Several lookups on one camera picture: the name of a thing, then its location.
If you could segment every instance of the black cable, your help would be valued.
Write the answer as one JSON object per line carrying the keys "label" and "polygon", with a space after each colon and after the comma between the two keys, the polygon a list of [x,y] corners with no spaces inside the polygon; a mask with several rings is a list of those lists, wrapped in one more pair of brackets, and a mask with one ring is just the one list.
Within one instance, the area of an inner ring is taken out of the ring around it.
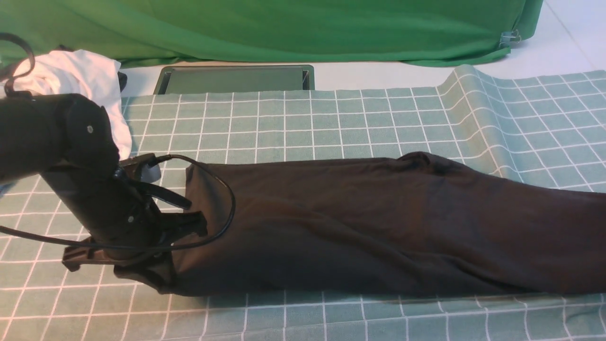
{"label": "black cable", "polygon": [[34,66],[36,65],[36,57],[34,55],[32,48],[29,46],[29,44],[27,44],[26,41],[24,41],[17,35],[14,35],[12,33],[0,32],[0,40],[12,42],[13,44],[18,45],[20,48],[22,48],[27,53],[27,58],[30,61],[30,69],[28,71],[26,71],[20,75],[16,75],[16,76],[9,75],[8,80],[4,84],[4,92],[6,93],[7,96],[10,96],[11,94],[15,93],[15,90],[13,88],[15,80],[17,78],[25,77],[25,76],[29,75],[34,70]]}
{"label": "black cable", "polygon": [[126,245],[105,245],[105,244],[97,244],[97,243],[84,243],[82,241],[73,241],[73,240],[67,240],[67,239],[46,237],[43,235],[32,234],[29,232],[11,229],[11,228],[8,228],[6,226],[1,226],[1,225],[0,225],[0,232],[4,233],[4,234],[15,236],[15,237],[21,237],[24,239],[41,241],[43,243],[51,243],[51,244],[58,244],[58,245],[65,245],[65,246],[75,246],[75,247],[82,247],[82,248],[93,248],[93,249],[129,250],[129,251],[135,251],[135,252],[169,252],[169,251],[193,249],[193,248],[197,248],[197,247],[212,243],[217,238],[222,236],[227,231],[229,226],[231,225],[231,221],[233,220],[233,217],[236,213],[236,196],[234,195],[231,187],[225,181],[223,181],[223,179],[219,178],[219,176],[217,176],[215,173],[213,173],[210,169],[207,169],[203,163],[198,162],[192,158],[185,157],[183,155],[169,154],[169,155],[157,157],[156,164],[163,163],[165,161],[172,160],[172,159],[180,159],[180,160],[184,160],[184,161],[191,163],[192,165],[196,166],[198,169],[201,169],[204,172],[206,172],[207,174],[209,174],[211,177],[213,177],[215,180],[217,180],[220,184],[222,184],[229,191],[230,198],[231,198],[231,210],[230,210],[229,216],[227,217],[227,221],[225,222],[225,225],[223,225],[223,228],[219,232],[217,232],[217,234],[213,235],[212,237],[206,238],[206,239],[198,241],[196,243],[189,243],[189,244],[183,244],[183,245],[177,245],[177,246],[149,246],[149,247],[145,247],[145,248],[137,248],[134,246],[126,246]]}

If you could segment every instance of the black garment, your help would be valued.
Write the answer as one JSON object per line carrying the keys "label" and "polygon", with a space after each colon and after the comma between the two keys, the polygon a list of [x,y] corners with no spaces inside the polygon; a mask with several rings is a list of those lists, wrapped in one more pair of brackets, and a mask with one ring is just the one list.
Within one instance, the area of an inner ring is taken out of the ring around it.
{"label": "black garment", "polygon": [[[530,186],[423,152],[208,167],[233,188],[236,215],[215,242],[174,252],[180,295],[606,291],[606,194]],[[216,233],[227,192],[193,167],[186,186]]]}

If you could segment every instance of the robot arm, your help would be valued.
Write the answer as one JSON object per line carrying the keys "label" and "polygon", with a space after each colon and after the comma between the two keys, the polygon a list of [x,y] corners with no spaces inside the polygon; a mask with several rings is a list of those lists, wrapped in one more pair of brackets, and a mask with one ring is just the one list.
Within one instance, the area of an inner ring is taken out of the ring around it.
{"label": "robot arm", "polygon": [[[163,213],[154,201],[190,208],[186,198],[151,184],[159,179],[160,162],[184,157],[147,154],[120,162],[103,107],[77,94],[16,92],[14,80],[9,79],[7,97],[0,100],[0,185],[40,174],[88,230],[86,240],[63,243],[72,245],[63,256],[69,270],[77,271],[82,264],[114,265],[119,278],[137,280],[159,292],[169,290],[175,279],[172,244],[192,233],[207,235],[201,212]],[[31,238],[26,232],[0,228]],[[180,247],[201,246],[218,237]]]}

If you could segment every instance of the green checkered tablecloth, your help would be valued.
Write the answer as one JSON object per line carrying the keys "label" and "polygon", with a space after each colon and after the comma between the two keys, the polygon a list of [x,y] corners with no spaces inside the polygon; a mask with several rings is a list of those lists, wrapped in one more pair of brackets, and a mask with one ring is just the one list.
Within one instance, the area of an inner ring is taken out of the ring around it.
{"label": "green checkered tablecloth", "polygon": [[[506,80],[462,66],[438,87],[146,96],[126,98],[123,110],[134,155],[261,163],[424,150],[515,181],[606,192],[605,93],[605,71]],[[186,164],[164,167],[160,184],[183,193]],[[40,177],[4,192],[0,224],[86,236]],[[185,298],[118,280],[108,267],[68,273],[61,255],[60,246],[0,237],[2,340],[606,340],[603,294]]]}

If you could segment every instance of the green backdrop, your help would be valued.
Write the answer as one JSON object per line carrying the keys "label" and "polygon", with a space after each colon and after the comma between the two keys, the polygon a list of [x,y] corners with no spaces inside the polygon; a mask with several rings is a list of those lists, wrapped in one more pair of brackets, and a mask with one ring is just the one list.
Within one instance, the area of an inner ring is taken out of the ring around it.
{"label": "green backdrop", "polygon": [[[533,35],[542,0],[2,0],[0,32],[37,54],[60,44],[124,66],[179,60],[403,61],[502,58],[501,33]],[[2,42],[5,63],[24,57]]]}

